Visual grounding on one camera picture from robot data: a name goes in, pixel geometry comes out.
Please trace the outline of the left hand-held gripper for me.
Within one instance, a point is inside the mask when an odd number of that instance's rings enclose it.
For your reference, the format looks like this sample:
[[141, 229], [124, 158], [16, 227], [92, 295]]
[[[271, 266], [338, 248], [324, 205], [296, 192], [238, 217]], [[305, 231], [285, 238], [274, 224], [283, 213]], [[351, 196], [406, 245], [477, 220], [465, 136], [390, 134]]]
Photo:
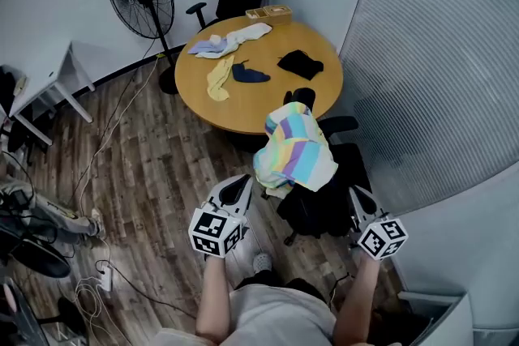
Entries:
[[243, 239], [253, 183], [250, 175], [241, 174], [212, 188], [204, 204], [195, 209], [188, 229], [194, 250], [224, 258]]

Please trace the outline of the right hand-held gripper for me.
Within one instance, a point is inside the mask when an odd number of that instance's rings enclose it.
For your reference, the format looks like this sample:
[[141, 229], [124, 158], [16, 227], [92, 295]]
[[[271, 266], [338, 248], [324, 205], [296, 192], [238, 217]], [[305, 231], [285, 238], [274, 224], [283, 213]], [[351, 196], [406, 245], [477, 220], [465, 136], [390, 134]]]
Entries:
[[[362, 218], [382, 217], [384, 209], [378, 199], [361, 186], [349, 188], [350, 212], [354, 231], [362, 232]], [[393, 256], [408, 240], [403, 223], [393, 217], [384, 217], [369, 223], [356, 241], [356, 246], [374, 260]]]

